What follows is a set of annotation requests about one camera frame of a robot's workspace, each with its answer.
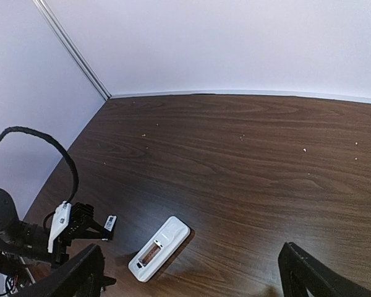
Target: metal corner strip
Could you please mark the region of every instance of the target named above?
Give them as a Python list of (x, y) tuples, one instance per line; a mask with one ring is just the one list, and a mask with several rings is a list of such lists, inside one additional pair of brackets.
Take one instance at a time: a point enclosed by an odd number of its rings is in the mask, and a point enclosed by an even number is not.
[(88, 80), (94, 86), (96, 91), (98, 91), (103, 99), (107, 101), (111, 97), (111, 94), (81, 55), (80, 51), (70, 39), (62, 25), (59, 23), (48, 4), (45, 2), (45, 0), (33, 0), (33, 2), (36, 4), (38, 10), (41, 12), (48, 25), (52, 28), (55, 35), (59, 38), (67, 52), (72, 56), (73, 60), (77, 63), (81, 71), (87, 76)]

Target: white panel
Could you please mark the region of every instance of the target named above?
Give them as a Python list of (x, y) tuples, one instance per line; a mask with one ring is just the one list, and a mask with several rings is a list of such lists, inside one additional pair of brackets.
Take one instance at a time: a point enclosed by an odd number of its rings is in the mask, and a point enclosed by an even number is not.
[[(0, 1), (0, 133), (28, 126), (68, 148), (103, 103), (32, 0)], [(0, 187), (14, 198), (20, 218), (60, 158), (32, 136), (9, 134), (2, 141)], [(52, 199), (59, 204), (66, 197)]]
[(112, 94), (371, 98), (371, 0), (47, 0)]

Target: wood grain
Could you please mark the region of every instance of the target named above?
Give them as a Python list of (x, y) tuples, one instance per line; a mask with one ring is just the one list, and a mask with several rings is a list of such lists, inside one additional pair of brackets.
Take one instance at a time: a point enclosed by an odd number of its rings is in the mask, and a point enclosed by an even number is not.
[[(118, 216), (101, 247), (104, 296), (281, 296), (294, 241), (371, 290), (371, 105), (294, 97), (168, 96), (107, 102), (70, 149), (76, 200)], [(66, 199), (62, 161), (27, 220)], [(171, 215), (192, 229), (148, 283), (127, 263)], [(77, 241), (72, 253), (90, 241)], [(44, 275), (43, 265), (36, 275)]]

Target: white bracket on robot arm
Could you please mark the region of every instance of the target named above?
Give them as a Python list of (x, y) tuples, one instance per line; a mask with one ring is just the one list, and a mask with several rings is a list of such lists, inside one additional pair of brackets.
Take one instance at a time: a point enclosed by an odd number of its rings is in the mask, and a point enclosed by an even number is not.
[(72, 205), (66, 201), (56, 207), (54, 217), (52, 218), (51, 232), (49, 233), (48, 252), (52, 254), (54, 250), (55, 239), (69, 226), (70, 211)]

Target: small white object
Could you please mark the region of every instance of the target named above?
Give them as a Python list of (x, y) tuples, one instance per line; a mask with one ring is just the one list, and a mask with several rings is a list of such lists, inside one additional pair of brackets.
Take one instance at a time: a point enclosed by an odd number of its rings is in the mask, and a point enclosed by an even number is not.
[(190, 228), (170, 217), (129, 262), (128, 268), (138, 281), (147, 282), (190, 235)]
[[(107, 220), (106, 220), (106, 223), (104, 224), (104, 228), (111, 232), (114, 228), (114, 224), (116, 223), (116, 220), (117, 220), (116, 215), (109, 215)], [(108, 241), (109, 239), (108, 238), (103, 238), (102, 240), (103, 241)]]
[(52, 254), (54, 250), (55, 239), (66, 229), (69, 225), (70, 211), (72, 205), (66, 201), (56, 207), (54, 217), (52, 218), (51, 231), (48, 239), (48, 252)]

